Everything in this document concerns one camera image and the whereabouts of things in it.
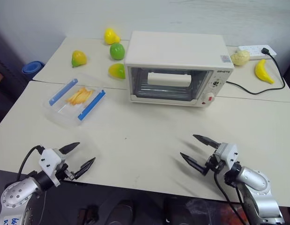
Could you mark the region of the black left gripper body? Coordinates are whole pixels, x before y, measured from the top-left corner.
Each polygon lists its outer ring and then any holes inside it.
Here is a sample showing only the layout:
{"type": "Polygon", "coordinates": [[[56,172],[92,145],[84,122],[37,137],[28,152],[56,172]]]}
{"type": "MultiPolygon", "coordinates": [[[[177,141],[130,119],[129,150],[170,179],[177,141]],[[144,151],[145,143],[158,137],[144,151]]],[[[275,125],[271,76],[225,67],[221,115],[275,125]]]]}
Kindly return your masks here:
{"type": "Polygon", "coordinates": [[[55,173],[56,178],[58,181],[64,180],[64,179],[75,179],[75,174],[73,172],[70,172],[68,170],[68,165],[64,163],[60,169],[58,169],[55,173]]]}

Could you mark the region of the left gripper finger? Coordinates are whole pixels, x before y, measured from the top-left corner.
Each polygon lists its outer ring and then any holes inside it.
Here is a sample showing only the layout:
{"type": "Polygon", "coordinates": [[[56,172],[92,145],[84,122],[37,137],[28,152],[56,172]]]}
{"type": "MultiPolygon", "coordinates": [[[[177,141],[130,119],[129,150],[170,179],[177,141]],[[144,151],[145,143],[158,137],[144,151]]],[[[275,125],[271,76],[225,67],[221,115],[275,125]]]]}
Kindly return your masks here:
{"type": "Polygon", "coordinates": [[[59,149],[59,152],[63,155],[66,155],[66,154],[70,153],[72,150],[74,150],[79,144],[80,144],[80,142],[74,142],[74,143],[65,145],[59,149]]]}
{"type": "Polygon", "coordinates": [[[93,165],[94,161],[96,160],[96,157],[93,157],[92,159],[85,162],[79,169],[79,171],[74,173],[74,179],[77,180],[82,175],[84,175],[88,169],[93,165]]]}

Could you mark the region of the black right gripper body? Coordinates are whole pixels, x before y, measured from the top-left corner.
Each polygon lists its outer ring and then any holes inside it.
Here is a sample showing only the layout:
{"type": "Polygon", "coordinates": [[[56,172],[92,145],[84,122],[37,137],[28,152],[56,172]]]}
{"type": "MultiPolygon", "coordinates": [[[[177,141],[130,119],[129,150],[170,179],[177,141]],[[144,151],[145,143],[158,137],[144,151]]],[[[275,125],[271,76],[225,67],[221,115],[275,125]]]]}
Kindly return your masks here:
{"type": "Polygon", "coordinates": [[[213,171],[215,174],[219,174],[220,171],[225,167],[225,162],[216,157],[216,154],[213,153],[205,163],[205,169],[203,175],[206,175],[209,170],[213,171]]]}

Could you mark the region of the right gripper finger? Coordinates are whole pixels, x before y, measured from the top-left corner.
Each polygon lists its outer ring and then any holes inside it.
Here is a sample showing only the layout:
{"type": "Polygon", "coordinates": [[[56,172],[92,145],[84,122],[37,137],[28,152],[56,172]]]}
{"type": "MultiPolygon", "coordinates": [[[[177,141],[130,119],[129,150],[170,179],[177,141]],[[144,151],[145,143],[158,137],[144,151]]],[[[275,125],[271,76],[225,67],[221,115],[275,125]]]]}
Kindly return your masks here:
{"type": "Polygon", "coordinates": [[[193,159],[192,157],[184,154],[184,153],[180,153],[180,155],[182,156],[182,158],[195,170],[197,170],[198,172],[200,172],[203,176],[205,176],[209,169],[207,167],[201,166],[197,163],[197,161],[195,159],[193,159]]]}
{"type": "Polygon", "coordinates": [[[195,137],[198,141],[200,141],[201,143],[207,145],[207,146],[211,146],[214,149],[217,149],[219,147],[219,143],[206,137],[206,136],[201,136],[201,135],[193,135],[193,137],[195,137]]]}

